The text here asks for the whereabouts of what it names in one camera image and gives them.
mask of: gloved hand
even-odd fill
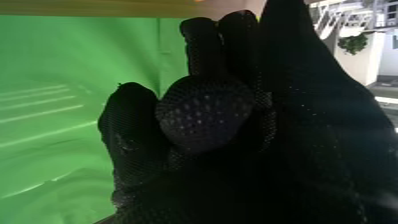
[[[206,18],[184,21],[190,76],[159,102],[136,83],[122,84],[108,98],[99,131],[113,162],[113,223],[261,220],[254,161],[270,140],[259,134],[271,136],[273,112],[270,95],[254,86],[259,74],[246,63],[232,65],[241,57],[234,44],[250,45],[246,26],[257,26],[248,12],[227,15],[218,28]],[[227,32],[236,28],[234,37]]]
[[[159,102],[124,84],[99,118],[113,223],[396,223],[394,129],[301,0],[181,31],[190,77]]]

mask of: green backdrop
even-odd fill
[[[186,74],[177,19],[0,16],[0,224],[113,212],[95,119],[120,82]]]

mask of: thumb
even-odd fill
[[[113,162],[115,182],[134,187],[158,175],[166,159],[166,140],[154,119],[154,93],[136,83],[110,95],[97,128]]]

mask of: glove finger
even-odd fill
[[[250,87],[254,93],[262,92],[257,83],[261,70],[257,63],[257,31],[259,25],[250,11],[238,11],[218,21],[223,40],[227,71]]]
[[[154,118],[156,96],[136,83],[118,86],[99,117],[117,186],[140,185],[161,172],[168,143]]]
[[[358,84],[317,38],[301,0],[268,0],[259,27],[261,61],[270,74],[266,83],[271,92],[284,94],[293,90],[316,95],[342,92],[348,95],[362,94],[362,91],[355,91]]]
[[[271,110],[271,94],[266,92],[264,73],[259,63],[257,43],[259,24],[250,11],[230,13],[218,22],[229,73],[250,87],[254,93],[254,112],[243,126],[239,137],[255,145],[252,149],[268,147],[275,133],[275,114]]]
[[[222,42],[211,19],[195,18],[182,21],[181,34],[186,41],[190,75],[225,75]]]

